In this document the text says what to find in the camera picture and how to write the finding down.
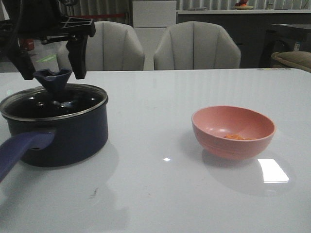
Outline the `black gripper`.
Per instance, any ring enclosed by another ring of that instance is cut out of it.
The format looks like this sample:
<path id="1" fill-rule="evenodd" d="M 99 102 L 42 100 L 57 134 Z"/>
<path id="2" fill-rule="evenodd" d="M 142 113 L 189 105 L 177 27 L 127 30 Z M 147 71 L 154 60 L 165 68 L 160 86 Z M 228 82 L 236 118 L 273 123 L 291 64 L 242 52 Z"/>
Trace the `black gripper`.
<path id="1" fill-rule="evenodd" d="M 4 54 L 24 80 L 32 80 L 35 67 L 17 38 L 41 39 L 48 43 L 66 41 L 68 59 L 76 79 L 86 76 L 86 45 L 95 34 L 92 19 L 69 17 L 61 13 L 59 3 L 76 4 L 76 0 L 3 0 L 8 20 L 0 22 L 0 43 Z"/>

